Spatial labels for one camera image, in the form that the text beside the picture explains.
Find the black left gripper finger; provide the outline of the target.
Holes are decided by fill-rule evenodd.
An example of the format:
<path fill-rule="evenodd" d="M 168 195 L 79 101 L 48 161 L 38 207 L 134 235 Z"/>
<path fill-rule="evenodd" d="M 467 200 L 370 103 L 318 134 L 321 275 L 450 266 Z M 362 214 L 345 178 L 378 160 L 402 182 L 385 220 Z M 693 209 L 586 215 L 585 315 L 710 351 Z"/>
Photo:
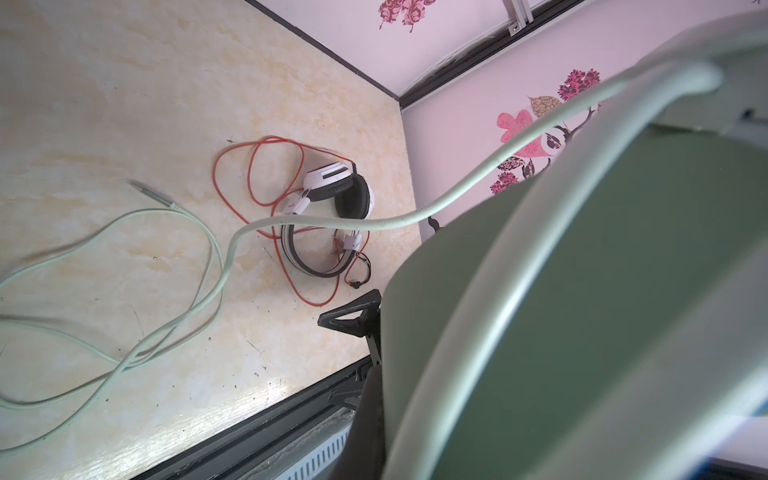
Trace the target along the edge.
<path fill-rule="evenodd" d="M 381 301 L 380 291 L 370 290 L 345 305 L 322 313 L 317 320 L 317 325 L 328 330 L 364 338 L 372 363 L 380 365 Z"/>

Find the mint green over-ear headphones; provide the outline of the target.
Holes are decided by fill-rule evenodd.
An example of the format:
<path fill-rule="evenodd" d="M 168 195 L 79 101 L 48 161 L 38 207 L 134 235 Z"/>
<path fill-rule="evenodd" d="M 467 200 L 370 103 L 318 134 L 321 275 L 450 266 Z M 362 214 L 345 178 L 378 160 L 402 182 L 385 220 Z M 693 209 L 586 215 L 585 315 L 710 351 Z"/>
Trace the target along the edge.
<path fill-rule="evenodd" d="M 689 29 L 382 304 L 387 479 L 683 479 L 767 402 L 767 13 Z"/>

